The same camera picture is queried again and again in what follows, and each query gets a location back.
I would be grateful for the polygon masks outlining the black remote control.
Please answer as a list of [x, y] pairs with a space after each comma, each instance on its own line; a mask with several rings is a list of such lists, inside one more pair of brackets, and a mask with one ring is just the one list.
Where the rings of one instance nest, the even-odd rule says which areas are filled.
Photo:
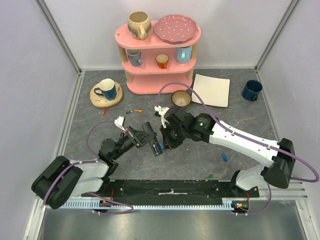
[[157, 133], [154, 132], [150, 122], [145, 122], [141, 126], [142, 126], [142, 129], [144, 132], [148, 132], [148, 133], [151, 133], [151, 135], [153, 135], [153, 137], [148, 141], [148, 143], [151, 147], [151, 150], [152, 150], [154, 156], [158, 157], [158, 156], [162, 155], [163, 150], [162, 150], [162, 148], [159, 144], [159, 141], [157, 139]]

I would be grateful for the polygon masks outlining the dark battery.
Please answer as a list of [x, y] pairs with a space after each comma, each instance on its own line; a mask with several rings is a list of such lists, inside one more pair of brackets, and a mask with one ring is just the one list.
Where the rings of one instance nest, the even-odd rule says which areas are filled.
[[159, 153], [158, 153], [158, 150], [157, 150], [157, 146], [156, 146], [156, 144], [153, 144], [152, 146], [153, 146], [153, 149], [154, 149], [155, 155], [158, 155]]

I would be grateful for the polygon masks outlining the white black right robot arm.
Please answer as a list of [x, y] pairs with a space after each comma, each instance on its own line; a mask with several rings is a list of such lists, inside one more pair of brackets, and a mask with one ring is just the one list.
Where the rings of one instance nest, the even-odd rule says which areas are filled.
[[295, 160], [293, 142], [283, 138], [277, 142], [259, 138], [238, 130], [209, 114], [194, 117], [178, 106], [155, 106], [155, 115], [161, 117], [160, 131], [165, 149], [176, 149], [185, 139], [194, 142], [227, 147], [244, 154], [259, 164], [247, 170], [236, 171], [229, 184], [235, 197], [242, 196], [259, 184], [267, 183], [279, 189], [289, 187]]

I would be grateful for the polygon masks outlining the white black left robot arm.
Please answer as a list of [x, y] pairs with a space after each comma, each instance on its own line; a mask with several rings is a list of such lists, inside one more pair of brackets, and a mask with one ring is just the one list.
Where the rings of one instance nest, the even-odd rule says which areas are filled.
[[142, 131], [127, 127], [118, 141], [107, 138], [102, 141], [98, 157], [92, 160], [74, 161], [61, 155], [34, 180], [31, 190], [52, 209], [62, 207], [71, 197], [94, 192], [106, 196], [110, 185], [104, 181], [118, 167], [116, 160], [131, 148], [147, 144], [155, 147], [157, 133], [146, 122]]

